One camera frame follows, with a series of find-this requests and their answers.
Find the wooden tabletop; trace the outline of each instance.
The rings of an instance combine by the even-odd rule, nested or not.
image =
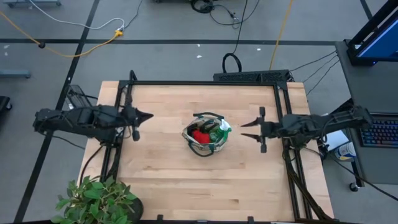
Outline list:
[[[114,105],[118,82],[103,82],[98,103]],[[293,113],[309,114],[302,83],[288,83]],[[277,122],[272,87],[134,85],[133,106],[154,114],[142,123],[141,139],[123,142],[118,180],[131,185],[144,204],[143,220],[163,214],[165,220],[294,221],[282,141],[267,140],[267,153],[241,133],[259,133],[259,127],[240,128],[266,107],[266,120]],[[193,113],[214,112],[232,126],[222,151],[198,157],[181,136],[194,120]],[[315,141],[308,147],[317,149]],[[82,166],[99,148],[89,139]],[[333,217],[319,157],[302,151],[307,189],[325,213]],[[104,149],[89,163],[85,175],[101,172]],[[301,202],[300,191],[297,191]],[[300,212],[304,217],[303,206]]]

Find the desk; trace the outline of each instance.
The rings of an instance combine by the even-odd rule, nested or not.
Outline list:
[[[336,50],[352,98],[346,104],[363,106],[370,113],[397,114],[398,63],[378,62],[373,67],[354,67],[349,61],[344,42],[337,42]],[[358,161],[353,166],[354,170],[372,183],[398,184],[398,176],[391,175],[391,170],[398,167],[398,150],[362,147],[356,130],[350,129],[349,133]]]
[[[303,84],[288,87],[293,113],[308,114]],[[98,103],[114,105],[117,92],[118,82],[103,82]],[[255,221],[294,221],[282,141],[267,140],[268,151],[261,154],[258,143],[240,135],[259,132],[259,127],[240,125],[259,116],[260,106],[266,107],[266,120],[278,121],[272,87],[134,84],[132,99],[134,107],[155,115],[141,124],[138,142],[123,141],[118,171],[118,180],[142,200],[143,220],[163,214],[165,220],[245,221],[253,216]],[[192,114],[204,111],[225,116],[233,129],[224,149],[207,158],[196,156],[181,137]],[[317,150],[315,141],[308,147]],[[89,139],[82,167],[97,148],[98,141]],[[307,151],[301,155],[307,189],[332,217],[320,158]],[[103,158],[102,150],[85,175],[99,175]]]

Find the white cable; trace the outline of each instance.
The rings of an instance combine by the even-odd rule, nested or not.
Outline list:
[[[61,23],[65,23],[65,24],[71,24],[71,25],[83,26],[83,27],[86,27],[86,28],[89,28],[89,29],[94,29],[94,30],[96,30],[96,29],[100,29],[100,28],[102,28],[102,27],[108,25],[108,24],[109,24],[110,22],[112,22],[112,21],[120,20],[120,21],[123,22],[123,24],[122,24],[122,26],[121,26],[118,30],[123,30],[123,29],[124,29],[124,20],[121,19],[121,18],[113,18],[113,19],[111,19],[110,21],[106,22],[104,25],[102,25],[102,26],[100,26],[100,27],[97,27],[97,28],[89,27],[89,26],[86,26],[86,25],[84,25],[84,24],[79,24],[79,23],[74,23],[74,22],[61,21],[61,20],[56,19],[56,18],[50,16],[49,14],[47,14],[45,11],[43,11],[41,8],[39,8],[32,0],[29,0],[29,1],[30,1],[30,3],[33,4],[34,7],[36,7],[36,9],[38,9],[40,12],[43,12],[43,14],[45,14],[46,16],[48,16],[49,18],[51,18],[51,19],[53,19],[53,20],[55,20],[55,21],[57,21],[57,22],[61,22]]]

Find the potted plant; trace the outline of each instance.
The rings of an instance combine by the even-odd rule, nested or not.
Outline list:
[[[116,183],[112,177],[104,183],[98,182],[98,177],[85,177],[76,185],[69,182],[67,194],[69,198],[58,196],[55,207],[61,210],[67,206],[63,216],[57,215],[51,219],[53,223],[61,224],[135,224],[140,220],[144,207],[142,202],[132,193],[130,186]]]

